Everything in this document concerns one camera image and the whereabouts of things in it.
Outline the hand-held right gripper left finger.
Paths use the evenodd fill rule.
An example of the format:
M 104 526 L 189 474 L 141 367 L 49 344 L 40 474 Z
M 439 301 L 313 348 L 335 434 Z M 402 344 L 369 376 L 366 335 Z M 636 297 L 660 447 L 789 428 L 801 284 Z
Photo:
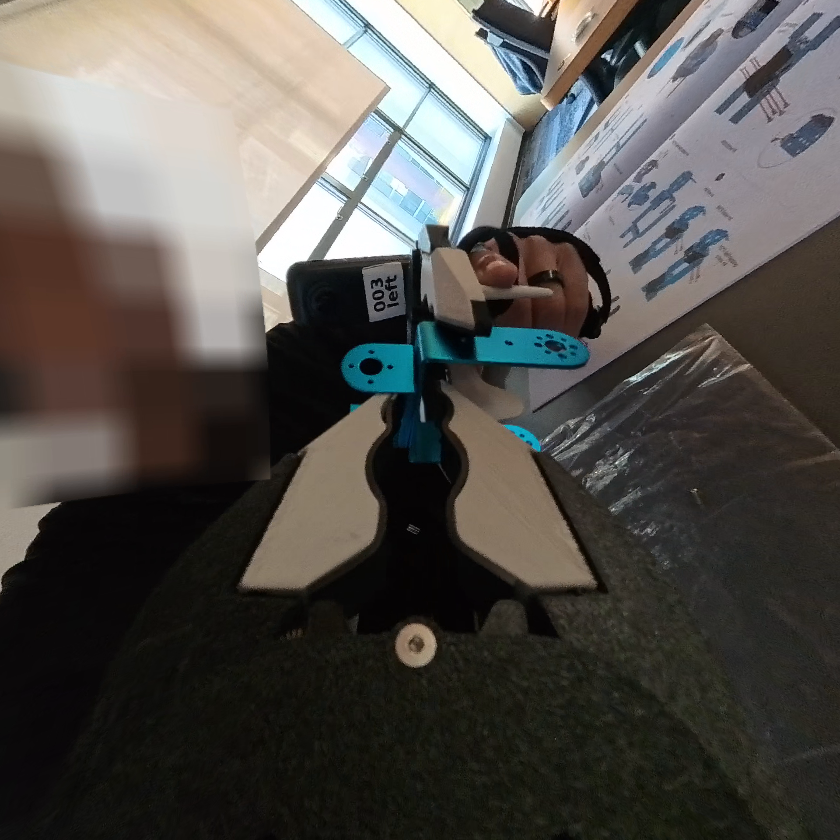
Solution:
M 301 451 L 240 592 L 312 595 L 377 551 L 386 512 L 373 461 L 392 430 L 392 403 L 370 397 Z

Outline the person's left hand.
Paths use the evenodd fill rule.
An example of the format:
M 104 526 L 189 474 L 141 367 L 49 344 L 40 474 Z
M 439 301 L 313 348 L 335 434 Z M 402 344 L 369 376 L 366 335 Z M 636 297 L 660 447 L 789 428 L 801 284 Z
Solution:
M 578 338 L 589 310 L 590 291 L 589 277 L 577 251 L 570 244 L 554 244 L 537 235 L 512 239 L 518 250 L 515 261 L 500 253 L 496 240 L 486 241 L 469 253 L 479 283 L 498 288 L 526 286 L 530 279 L 552 270 L 559 278 L 544 285 L 551 289 L 551 297 L 511 301 L 508 309 L 495 317 L 495 324 L 558 330 Z

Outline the white instruction manual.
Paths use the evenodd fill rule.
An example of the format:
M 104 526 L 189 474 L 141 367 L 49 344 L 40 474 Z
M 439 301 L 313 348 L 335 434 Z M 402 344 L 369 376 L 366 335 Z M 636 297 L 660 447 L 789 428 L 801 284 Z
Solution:
M 516 219 L 600 256 L 612 311 L 536 409 L 838 217 L 839 2 L 705 2 Z

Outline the long-legged blue U bracket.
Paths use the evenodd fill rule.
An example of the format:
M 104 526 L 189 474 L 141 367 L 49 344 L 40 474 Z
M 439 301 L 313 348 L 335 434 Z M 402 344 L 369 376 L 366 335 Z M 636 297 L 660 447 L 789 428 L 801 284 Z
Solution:
M 591 357 L 582 341 L 561 332 L 494 327 L 486 337 L 455 335 L 432 321 L 416 327 L 415 347 L 421 362 L 443 365 L 458 394 L 535 452 L 542 449 L 538 439 L 524 428 L 509 424 L 523 412 L 519 399 L 483 381 L 480 372 L 487 367 L 576 370 Z

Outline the short-legged blue U bracket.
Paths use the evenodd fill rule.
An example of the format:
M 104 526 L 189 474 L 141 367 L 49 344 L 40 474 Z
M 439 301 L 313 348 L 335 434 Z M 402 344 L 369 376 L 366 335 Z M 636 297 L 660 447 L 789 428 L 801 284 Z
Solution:
M 439 465 L 443 455 L 437 423 L 426 416 L 425 369 L 409 343 L 367 343 L 346 353 L 340 363 L 346 384 L 357 392 L 395 398 L 393 445 L 416 465 Z

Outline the large window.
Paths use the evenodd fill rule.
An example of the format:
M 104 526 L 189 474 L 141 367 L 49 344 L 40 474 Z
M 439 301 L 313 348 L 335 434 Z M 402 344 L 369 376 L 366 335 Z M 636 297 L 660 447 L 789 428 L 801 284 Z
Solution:
M 387 87 L 259 253 L 268 291 L 306 259 L 407 253 L 426 224 L 460 224 L 497 116 L 395 2 L 297 2 Z

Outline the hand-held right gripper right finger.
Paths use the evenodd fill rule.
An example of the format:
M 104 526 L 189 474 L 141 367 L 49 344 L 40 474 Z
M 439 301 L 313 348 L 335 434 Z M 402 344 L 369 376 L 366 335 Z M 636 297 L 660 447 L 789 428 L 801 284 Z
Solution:
M 446 440 L 458 457 L 448 528 L 463 553 L 528 594 L 597 587 L 534 449 L 463 395 L 448 395 Z

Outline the blue jacket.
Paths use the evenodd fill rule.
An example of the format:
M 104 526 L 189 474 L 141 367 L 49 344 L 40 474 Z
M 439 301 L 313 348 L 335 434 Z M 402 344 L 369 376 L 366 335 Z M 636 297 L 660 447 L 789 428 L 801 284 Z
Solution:
M 543 89 L 553 42 L 554 23 L 519 2 L 476 2 L 470 16 L 476 36 L 497 58 L 521 95 Z

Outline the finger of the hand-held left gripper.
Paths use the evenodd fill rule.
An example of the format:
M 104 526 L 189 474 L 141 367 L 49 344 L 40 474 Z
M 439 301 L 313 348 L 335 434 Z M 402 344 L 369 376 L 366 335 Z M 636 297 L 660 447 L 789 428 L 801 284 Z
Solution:
M 488 330 L 489 310 L 467 253 L 436 248 L 422 254 L 421 300 L 434 320 L 452 330 Z

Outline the long wooden table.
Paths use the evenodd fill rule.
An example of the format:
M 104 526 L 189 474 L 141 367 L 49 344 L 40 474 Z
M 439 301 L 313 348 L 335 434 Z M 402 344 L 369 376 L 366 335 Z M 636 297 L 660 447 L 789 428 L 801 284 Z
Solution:
M 542 105 L 556 108 L 578 83 L 596 105 L 602 104 L 689 5 L 689 1 L 558 2 Z

